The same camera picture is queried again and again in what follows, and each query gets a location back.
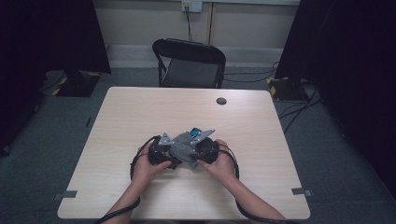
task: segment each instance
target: baseboard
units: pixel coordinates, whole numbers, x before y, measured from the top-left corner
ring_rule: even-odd
[[[157,67],[151,46],[108,45],[110,67]],[[272,67],[283,49],[219,48],[227,58],[227,67]]]

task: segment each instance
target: wall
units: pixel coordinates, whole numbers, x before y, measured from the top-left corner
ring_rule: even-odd
[[[216,2],[204,1],[202,13],[190,14],[192,39],[236,48],[283,49],[298,5],[295,0]],[[108,45],[149,46],[163,37],[188,39],[180,1],[96,0],[94,4]]]

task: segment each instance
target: robotic device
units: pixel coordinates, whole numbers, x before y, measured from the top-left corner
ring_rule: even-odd
[[[207,163],[213,163],[219,155],[219,152],[225,153],[228,155],[232,161],[235,169],[235,176],[239,179],[239,168],[236,162],[236,158],[234,154],[226,150],[219,149],[219,144],[216,141],[212,141],[208,136],[212,134],[215,130],[209,130],[202,132],[197,128],[193,128],[189,133],[185,132],[177,136],[175,139],[171,139],[167,133],[164,133],[162,136],[157,135],[151,137],[139,150],[137,151],[134,160],[131,163],[131,179],[134,176],[134,166],[137,160],[145,155],[141,154],[143,148],[151,142],[150,148],[148,149],[148,161],[155,165],[160,164],[164,161],[171,161],[172,163],[168,166],[169,169],[175,170],[183,161],[187,162],[191,168],[195,168],[197,166],[197,160],[202,160]],[[263,222],[263,223],[275,223],[275,224],[292,224],[296,223],[289,220],[276,220],[265,217],[256,217],[245,211],[239,202],[236,202],[236,206],[241,214],[251,220]],[[140,197],[138,200],[128,206],[121,208],[113,213],[107,214],[104,217],[97,220],[95,223],[102,223],[106,220],[111,219],[112,217],[118,216],[126,211],[132,210],[136,208],[140,204]]]
[[[183,161],[187,162],[191,168],[197,166],[197,160],[212,163],[218,158],[219,144],[208,136],[215,130],[202,132],[193,128],[189,133],[180,134],[172,140],[167,133],[162,136],[153,136],[143,145],[131,163],[131,179],[134,174],[134,164],[140,156],[141,150],[152,140],[148,149],[148,160],[151,164],[160,164],[164,161],[172,162],[168,169],[175,170]]]

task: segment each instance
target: power cord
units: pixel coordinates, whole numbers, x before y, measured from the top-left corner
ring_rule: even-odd
[[[153,139],[155,139],[155,138],[156,138],[156,136],[151,137],[141,148],[139,148],[139,149],[137,150],[136,156],[134,156],[134,160],[133,160],[132,163],[131,163],[131,179],[132,179],[133,172],[134,172],[134,169],[133,169],[133,168],[134,168],[134,165],[136,164],[137,160],[138,160],[141,156],[143,156],[143,154],[140,154],[141,151],[143,150],[143,148],[145,148],[145,146],[146,146],[151,140],[153,140]],[[235,155],[233,154],[233,151],[232,151],[228,146],[225,146],[225,145],[222,145],[222,144],[219,144],[219,146],[226,147],[228,150],[230,150],[231,153],[230,153],[229,151],[222,150],[222,149],[204,149],[204,150],[222,152],[222,153],[225,153],[227,156],[229,156],[229,157],[231,158],[232,162],[233,162],[233,167],[234,167],[235,176],[236,176],[237,179],[239,179],[239,166],[238,166],[238,162],[236,161],[236,157],[235,157]],[[273,223],[273,224],[299,224],[299,223],[297,223],[297,222],[293,222],[293,221],[289,221],[289,220],[278,220],[278,219],[271,219],[271,218],[266,218],[266,217],[256,217],[256,216],[251,215],[249,212],[247,212],[247,211],[239,204],[239,202],[238,202],[237,200],[235,200],[235,203],[236,203],[236,207],[238,208],[239,212],[240,212],[243,216],[245,216],[245,217],[247,217],[247,218],[249,218],[249,219],[251,219],[251,220],[255,220],[255,221],[259,221],[259,222],[263,222],[263,223]],[[130,206],[127,206],[127,207],[124,207],[124,208],[121,208],[121,209],[119,209],[119,210],[117,210],[117,211],[115,211],[115,212],[112,212],[112,213],[109,213],[109,214],[105,215],[104,217],[98,219],[98,220],[95,222],[95,224],[103,223],[103,222],[105,222],[105,221],[107,221],[107,220],[109,220],[109,219],[111,219],[111,218],[113,218],[113,217],[116,217],[116,216],[118,216],[118,215],[120,215],[120,214],[122,214],[122,213],[124,213],[124,212],[130,211],[130,210],[136,208],[139,204],[140,204],[140,197],[137,199],[137,201],[136,201],[134,204],[132,204],[132,205],[130,205]]]
[[[282,112],[279,113],[278,117],[279,117],[279,118],[280,118],[280,117],[283,118],[283,114],[286,113],[287,110],[289,110],[289,109],[291,109],[291,108],[293,108],[293,107],[295,107],[295,106],[303,105],[304,103],[305,103],[305,102],[295,103],[294,105],[291,105],[291,106],[288,106],[288,107],[284,108],[284,109],[282,110]]]
[[[266,77],[263,77],[263,78],[260,78],[260,79],[250,80],[250,81],[240,81],[240,80],[232,80],[232,79],[224,78],[223,80],[224,80],[224,81],[231,81],[231,82],[259,82],[259,81],[263,81],[263,80],[267,79],[268,77],[270,77],[271,75],[274,74],[274,72],[276,71],[275,65],[276,65],[277,63],[279,63],[279,62],[273,63],[273,65],[272,65],[272,70],[266,71],[266,72],[224,73],[224,76],[232,76],[232,75],[258,75],[258,74],[268,74],[268,73],[270,73],[270,75],[268,75],[268,76],[266,76]]]
[[[134,160],[133,160],[132,163],[131,163],[131,173],[130,173],[131,179],[132,179],[132,177],[133,177],[133,175],[134,175],[134,166],[136,165],[137,160],[138,160],[141,156],[146,155],[146,154],[140,154],[140,153],[142,152],[143,148],[145,148],[146,145],[147,145],[151,140],[153,140],[153,139],[155,139],[155,138],[156,138],[156,136],[151,137],[141,148],[139,148],[139,149],[137,150],[136,156],[134,156]],[[95,222],[95,224],[103,223],[103,222],[105,222],[105,221],[107,221],[107,220],[109,220],[109,219],[111,219],[111,218],[113,218],[113,217],[116,217],[116,216],[121,215],[122,213],[131,211],[132,209],[135,209],[139,204],[140,204],[140,197],[137,199],[137,201],[136,201],[134,204],[132,204],[132,205],[130,205],[130,206],[127,206],[127,207],[124,207],[124,208],[121,208],[121,209],[119,209],[119,210],[117,210],[117,211],[115,211],[115,212],[109,213],[109,214],[107,214],[107,215],[101,217],[100,219],[98,219],[98,220]]]
[[[222,152],[225,153],[226,155],[228,155],[232,161],[233,161],[233,167],[235,169],[235,176],[237,179],[239,179],[239,166],[238,163],[236,161],[236,157],[233,154],[233,151],[225,145],[219,144],[219,146],[223,146],[226,147],[228,150],[230,150],[230,152],[226,151],[226,150],[222,150],[222,149],[208,149],[208,151],[218,151],[218,152]],[[299,224],[298,222],[294,222],[294,221],[290,221],[290,220],[279,220],[279,219],[271,219],[271,218],[266,218],[266,217],[256,217],[251,215],[249,212],[247,212],[242,206],[241,204],[239,204],[239,202],[237,200],[235,200],[236,203],[236,207],[238,208],[239,212],[244,216],[247,217],[248,219],[254,220],[254,221],[258,221],[258,222],[263,222],[263,223],[272,223],[272,224]]]
[[[184,7],[184,9],[186,10],[187,23],[189,24],[189,40],[192,42],[192,34],[191,34],[191,27],[190,27],[190,8]]]
[[[292,111],[292,112],[289,112],[289,113],[286,114],[286,115],[279,116],[279,119],[283,119],[283,118],[285,118],[285,117],[288,116],[288,115],[297,113],[297,114],[294,116],[294,118],[289,122],[288,126],[286,126],[285,130],[283,131],[283,133],[286,133],[286,132],[288,131],[288,129],[289,129],[289,127],[291,126],[291,124],[297,119],[297,117],[301,114],[301,112],[303,112],[303,110],[305,110],[305,109],[308,108],[309,106],[312,106],[312,105],[317,104],[317,103],[320,101],[320,99],[319,99],[318,101],[316,101],[316,102],[314,102],[312,105],[310,105],[310,103],[311,103],[312,100],[314,99],[315,94],[317,93],[317,91],[318,91],[318,86],[315,87],[315,90],[314,90],[314,92],[312,93],[311,97],[308,99],[308,101],[306,102],[306,104],[305,104],[302,108],[297,109],[297,110],[294,110],[294,111]]]
[[[39,91],[46,91],[47,89],[55,86],[58,82],[60,82],[62,80],[63,77],[64,77],[64,72],[62,73],[62,75],[55,82],[53,82],[52,84],[48,85],[47,87],[41,88]]]

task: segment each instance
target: wire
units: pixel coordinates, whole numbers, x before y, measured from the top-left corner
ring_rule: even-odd
[[[308,107],[310,107],[310,106],[312,106],[312,105],[316,105],[317,103],[319,103],[321,101],[321,98],[319,98],[317,101],[315,101],[313,104],[311,104],[311,105],[309,105]],[[285,118],[286,116],[289,116],[289,115],[292,115],[292,114],[295,114],[295,113],[297,113],[299,110],[301,110],[302,108],[299,108],[299,109],[296,109],[296,110],[293,110],[293,111],[291,111],[291,112],[289,112],[289,113],[287,113],[287,114],[285,114],[285,115],[279,115],[279,119],[283,119],[283,118]]]
[[[151,140],[153,140],[153,139],[155,139],[155,138],[157,138],[157,137],[158,137],[158,136],[153,136],[153,137],[151,137],[142,147],[140,147],[140,148],[137,150],[136,156],[134,156],[134,160],[131,162],[131,173],[130,173],[131,179],[132,179],[133,174],[134,174],[134,165],[136,164],[137,160],[138,160],[141,156],[147,155],[147,154],[140,154],[140,153],[142,152],[142,150],[146,147],[146,145],[147,145]],[[140,204],[140,197],[137,199],[137,201],[136,201],[134,204],[129,205],[129,206],[124,207],[124,208],[121,208],[121,209],[119,209],[119,210],[117,210],[117,211],[114,211],[114,212],[112,212],[112,213],[109,213],[109,214],[107,214],[107,215],[101,217],[100,219],[98,219],[98,220],[95,222],[95,224],[99,224],[99,223],[105,222],[105,221],[107,221],[107,220],[109,220],[109,219],[111,219],[111,218],[113,218],[113,217],[119,216],[119,215],[122,214],[122,213],[128,212],[128,211],[130,211],[130,210],[136,208],[139,204]]]
[[[211,3],[210,6],[210,21],[209,21],[209,39],[207,43],[210,45],[211,43],[211,36],[212,36],[212,23],[213,23],[213,8],[214,8],[214,3]]]
[[[293,108],[293,107],[295,107],[295,106],[298,106],[298,105],[303,105],[304,103],[305,103],[305,102],[300,102],[300,103],[297,103],[297,104],[295,104],[295,105],[291,105],[291,106],[288,106],[288,107],[284,108],[284,109],[282,110],[282,112],[279,113],[278,117],[282,117],[282,115],[283,115],[288,109],[291,109],[291,108]]]
[[[239,179],[239,166],[238,166],[238,163],[236,162],[236,157],[233,154],[233,151],[228,146],[225,146],[222,144],[219,144],[219,146],[226,147],[228,150],[230,150],[231,153],[226,150],[222,150],[222,149],[218,149],[218,150],[209,149],[209,150],[219,151],[219,152],[222,152],[222,153],[225,153],[226,155],[228,155],[233,161],[233,167],[235,169],[235,176],[237,179]],[[298,222],[294,222],[294,221],[290,221],[290,220],[279,220],[279,219],[271,219],[271,218],[266,218],[266,217],[256,217],[256,216],[251,215],[249,212],[247,212],[241,206],[241,204],[239,204],[239,202],[237,200],[235,200],[235,203],[236,203],[236,207],[238,208],[239,212],[243,216],[245,216],[251,220],[259,221],[259,222],[263,222],[263,223],[273,223],[273,224],[298,224]]]
[[[226,76],[231,76],[231,75],[258,75],[258,74],[268,74],[268,73],[270,73],[270,75],[268,75],[268,76],[266,76],[266,77],[263,77],[263,78],[260,78],[260,79],[249,80],[249,81],[240,81],[240,80],[232,80],[232,79],[224,78],[223,80],[225,80],[225,81],[231,81],[231,82],[259,82],[259,81],[263,81],[263,80],[267,79],[268,77],[270,77],[270,76],[276,71],[275,64],[277,64],[277,63],[279,63],[279,62],[273,63],[272,70],[266,71],[266,72],[225,73],[225,74],[224,74],[224,75],[226,75]]]
[[[186,9],[187,23],[189,24],[189,40],[192,42],[192,34],[191,34],[191,27],[190,27],[190,8],[184,7],[184,9]]]
[[[288,126],[286,126],[285,130],[283,131],[283,133],[286,133],[286,132],[288,131],[288,129],[289,129],[289,127],[291,126],[291,124],[297,119],[297,117],[301,114],[301,112],[303,112],[303,110],[305,110],[306,108],[308,108],[309,106],[311,106],[311,105],[309,105],[309,104],[310,104],[311,101],[314,99],[315,94],[317,93],[317,91],[318,91],[318,86],[315,87],[314,93],[312,93],[311,97],[308,99],[308,101],[306,102],[306,104],[305,104],[302,108],[300,108],[300,109],[295,110],[295,111],[292,112],[292,113],[295,113],[295,112],[296,112],[297,114],[296,114],[296,116],[294,116],[294,118],[291,120],[291,122],[288,124]]]
[[[62,75],[61,75],[54,83],[50,84],[50,85],[47,86],[47,87],[43,87],[43,88],[40,89],[39,91],[46,91],[47,89],[49,89],[49,88],[55,86],[55,84],[58,83],[59,81],[61,81],[61,79],[62,79],[63,77],[64,77],[64,72],[62,73]]]

